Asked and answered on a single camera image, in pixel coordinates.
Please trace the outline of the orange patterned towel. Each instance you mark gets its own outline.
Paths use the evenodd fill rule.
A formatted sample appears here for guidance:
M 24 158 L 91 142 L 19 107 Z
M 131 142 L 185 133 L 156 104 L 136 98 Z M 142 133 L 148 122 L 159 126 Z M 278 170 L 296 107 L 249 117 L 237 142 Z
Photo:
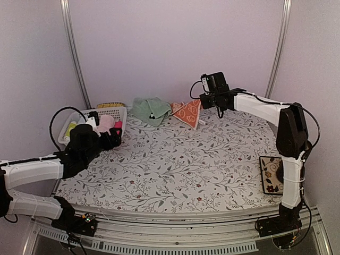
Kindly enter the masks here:
M 200 119 L 201 101 L 194 99 L 188 103 L 172 103 L 171 109 L 174 117 L 196 130 Z

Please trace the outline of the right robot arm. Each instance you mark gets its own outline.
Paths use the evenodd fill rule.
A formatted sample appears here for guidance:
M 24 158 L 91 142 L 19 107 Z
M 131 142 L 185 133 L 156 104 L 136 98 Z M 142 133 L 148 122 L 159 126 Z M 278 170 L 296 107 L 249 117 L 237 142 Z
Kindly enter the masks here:
M 204 109 L 216 107 L 219 117 L 229 109 L 252 114 L 277 127 L 276 148 L 283 163 L 284 187 L 275 227 L 280 232 L 287 231 L 302 208 L 303 168 L 313 148 L 305 121 L 308 111 L 299 103 L 264 99 L 242 89 L 203 93 L 199 99 Z

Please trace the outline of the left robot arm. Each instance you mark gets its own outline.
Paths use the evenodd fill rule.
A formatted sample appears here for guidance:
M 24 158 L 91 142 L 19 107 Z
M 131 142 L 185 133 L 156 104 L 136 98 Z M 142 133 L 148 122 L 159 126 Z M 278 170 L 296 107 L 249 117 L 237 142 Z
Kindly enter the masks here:
M 58 220 L 68 231 L 79 226 L 74 208 L 62 197 L 40 197 L 15 191 L 15 187 L 44 180 L 65 180 L 88 168 L 101 152 L 122 143 L 122 128 L 96 132 L 80 124 L 70 132 L 65 150 L 50 156 L 1 163 L 1 217 L 26 215 Z

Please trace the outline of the pink rolled towel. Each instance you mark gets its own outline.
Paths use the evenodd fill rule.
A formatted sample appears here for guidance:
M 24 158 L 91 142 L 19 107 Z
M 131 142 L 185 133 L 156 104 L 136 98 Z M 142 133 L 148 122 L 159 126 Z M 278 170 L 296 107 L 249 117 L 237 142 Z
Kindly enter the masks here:
M 102 115 L 100 117 L 97 131 L 100 133 L 108 132 L 114 126 L 115 120 L 111 115 Z

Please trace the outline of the magenta rolled towel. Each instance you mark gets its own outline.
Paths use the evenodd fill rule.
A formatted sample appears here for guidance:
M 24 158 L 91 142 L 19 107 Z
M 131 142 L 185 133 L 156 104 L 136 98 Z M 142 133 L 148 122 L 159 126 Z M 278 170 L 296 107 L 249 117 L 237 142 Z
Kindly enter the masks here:
M 117 121 L 117 122 L 115 122 L 113 129 L 116 132 L 116 134 L 121 135 L 122 134 L 122 127 L 123 127 L 123 122 Z

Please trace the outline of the yellow rolled towel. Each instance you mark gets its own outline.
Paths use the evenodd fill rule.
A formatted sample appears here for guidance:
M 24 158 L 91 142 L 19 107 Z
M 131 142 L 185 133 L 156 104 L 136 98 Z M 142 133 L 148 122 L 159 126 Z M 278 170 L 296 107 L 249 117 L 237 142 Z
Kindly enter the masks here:
M 66 130 L 65 135 L 64 135 L 64 141 L 65 141 L 65 142 L 69 142 L 69 141 L 70 141 L 70 133 L 71 133 L 71 130 L 73 130 L 76 126 L 77 126 L 77 122 L 75 122 L 75 121 L 72 121 L 72 122 L 68 125 L 67 130 Z

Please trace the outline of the woven straw brush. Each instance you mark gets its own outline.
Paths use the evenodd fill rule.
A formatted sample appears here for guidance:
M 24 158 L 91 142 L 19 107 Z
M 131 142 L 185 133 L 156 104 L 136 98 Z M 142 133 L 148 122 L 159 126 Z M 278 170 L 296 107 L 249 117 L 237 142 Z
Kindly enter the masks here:
M 113 102 L 113 103 L 102 103 L 102 104 L 97 105 L 97 108 L 111 108 L 111 107 L 125 107 L 125 104 L 121 102 Z

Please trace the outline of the green towel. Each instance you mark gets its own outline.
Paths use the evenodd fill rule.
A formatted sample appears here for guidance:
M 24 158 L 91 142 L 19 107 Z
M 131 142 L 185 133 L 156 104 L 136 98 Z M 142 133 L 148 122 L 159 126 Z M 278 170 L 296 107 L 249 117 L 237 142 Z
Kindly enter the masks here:
M 158 127 L 164 118 L 172 113 L 172 108 L 168 102 L 157 97 L 151 99 L 134 98 L 129 113 L 153 127 Z

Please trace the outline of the floral tablecloth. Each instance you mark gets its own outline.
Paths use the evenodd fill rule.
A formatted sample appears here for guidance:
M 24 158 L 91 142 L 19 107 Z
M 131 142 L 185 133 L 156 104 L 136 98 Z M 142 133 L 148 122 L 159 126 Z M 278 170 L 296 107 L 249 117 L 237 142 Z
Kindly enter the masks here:
M 192 129 L 169 117 L 158 127 L 129 115 L 122 144 L 105 151 L 56 194 L 74 205 L 150 213 L 231 211 L 277 205 L 262 190 L 259 158 L 277 156 L 256 116 L 214 109 Z

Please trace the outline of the floral ceramic tray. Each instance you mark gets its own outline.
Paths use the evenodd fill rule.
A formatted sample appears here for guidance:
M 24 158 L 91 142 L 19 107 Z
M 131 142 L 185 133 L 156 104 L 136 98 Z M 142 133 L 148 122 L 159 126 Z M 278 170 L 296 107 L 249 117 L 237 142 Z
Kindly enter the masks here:
M 264 194 L 283 195 L 283 163 L 280 157 L 260 156 L 260 173 Z

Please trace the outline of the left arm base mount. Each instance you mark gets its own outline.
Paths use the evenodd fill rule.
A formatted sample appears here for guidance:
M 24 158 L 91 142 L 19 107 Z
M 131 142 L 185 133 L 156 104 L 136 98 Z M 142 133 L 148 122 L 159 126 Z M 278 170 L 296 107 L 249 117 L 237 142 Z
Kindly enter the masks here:
M 96 215 L 85 213 L 77 216 L 74 212 L 62 212 L 59 219 L 53 219 L 51 226 L 67 233 L 94 237 L 98 221 Z

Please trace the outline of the metal front rail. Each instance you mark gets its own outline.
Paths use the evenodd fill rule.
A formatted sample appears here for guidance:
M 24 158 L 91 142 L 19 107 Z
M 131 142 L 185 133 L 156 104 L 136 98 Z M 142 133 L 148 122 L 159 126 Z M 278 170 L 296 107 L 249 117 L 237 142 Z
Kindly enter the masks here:
M 94 236 L 81 237 L 74 252 L 83 254 L 334 254 L 317 207 L 302 209 L 302 228 L 288 249 L 275 246 L 286 233 L 260 236 L 258 219 L 278 214 L 277 206 L 222 212 L 152 213 L 76 206 L 93 213 Z

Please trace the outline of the right metal frame post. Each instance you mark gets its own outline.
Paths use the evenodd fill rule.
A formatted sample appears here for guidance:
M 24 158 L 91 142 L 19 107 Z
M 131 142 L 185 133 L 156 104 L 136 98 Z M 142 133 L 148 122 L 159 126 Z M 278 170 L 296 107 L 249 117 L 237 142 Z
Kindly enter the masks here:
M 273 94 L 276 79 L 278 76 L 279 66 L 282 58 L 282 54 L 284 51 L 285 39 L 287 36 L 288 26 L 290 22 L 290 14 L 292 8 L 292 1 L 291 0 L 284 0 L 283 1 L 283 10 L 282 10 L 282 17 L 279 27 L 279 34 L 277 40 L 277 46 L 275 50 L 274 60 L 271 67 L 269 80 L 265 92 L 265 97 L 270 98 Z

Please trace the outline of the metal frame post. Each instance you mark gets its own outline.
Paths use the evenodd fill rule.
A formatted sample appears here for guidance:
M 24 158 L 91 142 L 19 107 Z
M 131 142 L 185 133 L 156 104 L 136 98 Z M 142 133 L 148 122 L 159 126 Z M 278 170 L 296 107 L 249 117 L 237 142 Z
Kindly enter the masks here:
M 70 12 L 70 5 L 68 0 L 60 0 L 61 4 L 61 12 L 62 12 L 62 19 L 64 23 L 64 28 L 66 32 L 67 41 L 70 48 L 71 59 L 73 63 L 73 67 L 75 70 L 75 76 L 80 88 L 80 94 L 86 109 L 91 109 L 92 105 L 90 102 L 90 97 L 87 91 L 86 83 L 83 77 L 83 73 L 81 70 L 81 64 L 78 56 L 75 35 L 72 26 L 72 19 L 71 19 L 71 12 Z
M 277 40 L 277 46 L 275 50 L 274 60 L 271 67 L 269 80 L 265 92 L 265 97 L 270 98 L 273 94 L 276 79 L 278 76 L 279 66 L 282 58 L 282 54 L 284 51 L 285 39 L 287 36 L 288 26 L 290 22 L 290 14 L 292 8 L 292 1 L 291 0 L 284 0 L 283 1 L 283 10 L 282 10 L 282 17 L 279 27 L 279 34 Z

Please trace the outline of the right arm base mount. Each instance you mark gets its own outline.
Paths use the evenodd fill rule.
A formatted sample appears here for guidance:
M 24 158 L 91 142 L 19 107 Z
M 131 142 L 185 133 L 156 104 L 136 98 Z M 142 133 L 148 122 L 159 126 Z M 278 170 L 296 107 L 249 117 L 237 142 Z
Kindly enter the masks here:
M 265 237 L 299 230 L 302 227 L 302 223 L 299 215 L 283 214 L 272 217 L 261 216 L 256 220 L 254 227 L 260 237 Z

